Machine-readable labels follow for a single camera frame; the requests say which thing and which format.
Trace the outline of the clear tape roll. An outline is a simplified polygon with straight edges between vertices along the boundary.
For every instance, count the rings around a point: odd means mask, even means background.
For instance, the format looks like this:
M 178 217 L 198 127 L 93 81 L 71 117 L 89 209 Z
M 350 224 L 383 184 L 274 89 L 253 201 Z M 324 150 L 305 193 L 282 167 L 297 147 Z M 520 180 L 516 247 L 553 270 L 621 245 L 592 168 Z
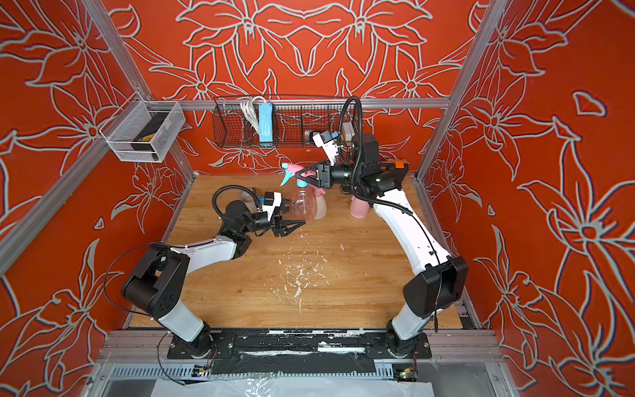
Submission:
M 258 198 L 258 191 L 256 188 L 250 189 L 250 193 L 243 191 L 240 194 L 240 199 L 244 203 L 255 204 L 256 203 L 255 198 Z

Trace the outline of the pink spray bottle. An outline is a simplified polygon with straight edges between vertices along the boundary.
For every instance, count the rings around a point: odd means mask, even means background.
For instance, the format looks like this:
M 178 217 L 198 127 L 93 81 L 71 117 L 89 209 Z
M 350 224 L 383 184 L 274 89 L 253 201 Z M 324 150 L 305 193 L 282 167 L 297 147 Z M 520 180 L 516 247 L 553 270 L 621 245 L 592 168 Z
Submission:
M 356 219 L 364 219 L 368 216 L 370 205 L 364 200 L 353 196 L 350 205 L 350 215 Z

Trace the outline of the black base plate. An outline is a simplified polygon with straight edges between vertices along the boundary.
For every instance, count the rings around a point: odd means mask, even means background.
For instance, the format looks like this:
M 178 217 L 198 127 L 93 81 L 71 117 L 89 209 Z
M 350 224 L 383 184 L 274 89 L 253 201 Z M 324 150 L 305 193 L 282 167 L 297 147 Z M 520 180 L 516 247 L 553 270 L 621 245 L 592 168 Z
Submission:
M 377 376 L 408 379 L 432 356 L 421 333 L 400 342 L 384 329 L 211 329 L 205 339 L 173 336 L 158 356 L 194 360 L 192 377 L 214 375 Z

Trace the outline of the black box in bin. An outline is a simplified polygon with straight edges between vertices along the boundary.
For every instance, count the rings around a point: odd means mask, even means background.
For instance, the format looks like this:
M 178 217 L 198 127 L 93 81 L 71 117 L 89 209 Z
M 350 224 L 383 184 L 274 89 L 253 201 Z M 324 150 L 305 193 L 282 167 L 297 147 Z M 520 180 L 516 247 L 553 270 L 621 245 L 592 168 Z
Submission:
M 159 128 L 165 122 L 168 117 L 168 112 L 157 112 L 154 114 L 150 122 L 137 134 L 131 143 L 131 147 L 134 151 L 138 152 L 151 152 L 150 146 L 151 139 L 158 132 Z

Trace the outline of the light blue box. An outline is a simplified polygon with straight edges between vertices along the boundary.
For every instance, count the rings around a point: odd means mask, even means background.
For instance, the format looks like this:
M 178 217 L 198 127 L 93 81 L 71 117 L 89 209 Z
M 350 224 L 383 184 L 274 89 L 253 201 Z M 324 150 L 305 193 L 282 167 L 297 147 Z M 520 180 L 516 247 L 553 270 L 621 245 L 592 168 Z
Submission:
M 273 106 L 269 103 L 258 105 L 259 111 L 259 138 L 263 147 L 272 147 L 274 142 L 273 134 Z

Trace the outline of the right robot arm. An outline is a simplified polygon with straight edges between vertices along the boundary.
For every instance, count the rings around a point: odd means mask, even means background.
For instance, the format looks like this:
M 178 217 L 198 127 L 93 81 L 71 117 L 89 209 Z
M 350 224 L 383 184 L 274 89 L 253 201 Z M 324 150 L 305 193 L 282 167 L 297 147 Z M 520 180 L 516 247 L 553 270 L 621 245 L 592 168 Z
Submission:
M 330 189 L 341 185 L 354 198 L 367 203 L 389 226 L 402 246 L 413 279 L 403 288 L 405 303 L 388 322 L 385 341 L 388 351 L 398 358 L 415 349 L 423 328 L 438 322 L 438 315 L 461 298 L 468 265 L 439 243 L 415 213 L 403 190 L 408 164 L 385 162 L 380 146 L 371 134 L 353 137 L 352 159 L 339 162 L 338 140 L 329 132 L 314 136 L 317 147 L 324 149 L 327 160 L 309 166 L 284 164 L 287 179 L 314 188 Z

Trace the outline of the black orange tool case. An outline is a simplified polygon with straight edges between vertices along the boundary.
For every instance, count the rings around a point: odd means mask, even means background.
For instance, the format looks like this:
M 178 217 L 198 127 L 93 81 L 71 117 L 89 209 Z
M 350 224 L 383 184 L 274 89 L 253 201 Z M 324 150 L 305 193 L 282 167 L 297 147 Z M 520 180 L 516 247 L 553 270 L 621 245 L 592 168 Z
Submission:
M 395 160 L 393 162 L 393 165 L 395 167 L 395 170 L 402 170 L 403 172 L 408 172 L 408 162 L 403 161 L 403 160 Z

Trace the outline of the pink blue spray nozzle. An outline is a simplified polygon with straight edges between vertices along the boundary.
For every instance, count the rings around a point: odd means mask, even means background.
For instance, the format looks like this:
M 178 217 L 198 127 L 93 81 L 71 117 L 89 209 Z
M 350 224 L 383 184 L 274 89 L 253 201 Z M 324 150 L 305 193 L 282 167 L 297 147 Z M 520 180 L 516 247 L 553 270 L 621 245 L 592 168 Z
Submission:
M 281 167 L 284 171 L 284 178 L 280 184 L 281 186 L 286 185 L 292 179 L 296 180 L 296 185 L 299 188 L 306 188 L 309 186 L 308 182 L 302 180 L 296 175 L 298 172 L 301 172 L 304 169 L 304 167 L 302 167 L 301 165 L 293 164 L 293 163 L 283 163 Z

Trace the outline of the white spray bottle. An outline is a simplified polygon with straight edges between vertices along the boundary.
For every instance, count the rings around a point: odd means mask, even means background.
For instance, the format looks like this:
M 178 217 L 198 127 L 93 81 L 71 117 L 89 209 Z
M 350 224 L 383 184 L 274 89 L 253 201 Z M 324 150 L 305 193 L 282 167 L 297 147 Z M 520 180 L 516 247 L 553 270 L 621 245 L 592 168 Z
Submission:
M 316 215 L 315 220 L 323 219 L 327 215 L 327 201 L 325 199 L 326 192 L 323 189 L 316 188 L 314 190 L 316 199 Z

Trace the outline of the clear reddish spray bottle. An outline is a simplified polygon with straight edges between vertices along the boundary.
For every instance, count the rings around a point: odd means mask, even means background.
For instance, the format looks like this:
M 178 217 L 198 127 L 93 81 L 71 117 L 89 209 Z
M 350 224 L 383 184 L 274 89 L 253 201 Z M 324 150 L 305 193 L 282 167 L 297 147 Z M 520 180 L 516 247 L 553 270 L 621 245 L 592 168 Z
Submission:
M 298 187 L 291 201 L 293 219 L 311 221 L 315 218 L 318 205 L 314 189 L 310 186 Z

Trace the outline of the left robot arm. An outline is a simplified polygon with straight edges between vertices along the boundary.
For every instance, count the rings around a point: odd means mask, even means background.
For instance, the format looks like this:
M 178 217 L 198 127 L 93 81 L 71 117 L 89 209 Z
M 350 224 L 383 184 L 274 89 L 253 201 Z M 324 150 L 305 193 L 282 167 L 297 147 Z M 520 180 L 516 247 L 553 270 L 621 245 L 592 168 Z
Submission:
M 214 238 L 188 246 L 150 244 L 123 284 L 121 296 L 172 333 L 172 355 L 207 357 L 213 350 L 211 329 L 183 301 L 186 279 L 203 268 L 243 256 L 252 243 L 251 234 L 271 231 L 286 237 L 304 226 L 303 219 L 285 219 L 288 212 L 285 201 L 255 212 L 240 200 L 232 201 L 220 213 L 222 224 Z

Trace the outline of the clear plastic wall bin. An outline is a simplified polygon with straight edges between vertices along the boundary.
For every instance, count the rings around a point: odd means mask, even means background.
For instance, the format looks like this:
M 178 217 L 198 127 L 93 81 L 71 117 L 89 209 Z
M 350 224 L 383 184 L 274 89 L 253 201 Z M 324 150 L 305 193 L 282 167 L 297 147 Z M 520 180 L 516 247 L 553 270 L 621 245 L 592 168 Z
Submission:
M 99 133 L 122 162 L 161 163 L 184 125 L 185 114 L 178 103 L 152 110 L 134 101 L 118 109 Z

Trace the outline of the white adapter block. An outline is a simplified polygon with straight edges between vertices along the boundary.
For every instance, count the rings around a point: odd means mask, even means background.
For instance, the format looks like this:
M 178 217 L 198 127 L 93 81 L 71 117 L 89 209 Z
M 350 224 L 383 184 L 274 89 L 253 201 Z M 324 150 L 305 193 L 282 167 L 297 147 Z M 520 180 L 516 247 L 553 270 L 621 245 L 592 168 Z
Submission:
M 342 140 L 344 140 L 344 142 L 352 142 L 353 138 L 356 135 L 355 128 L 353 127 L 351 122 L 344 122 L 342 124 L 341 133 Z

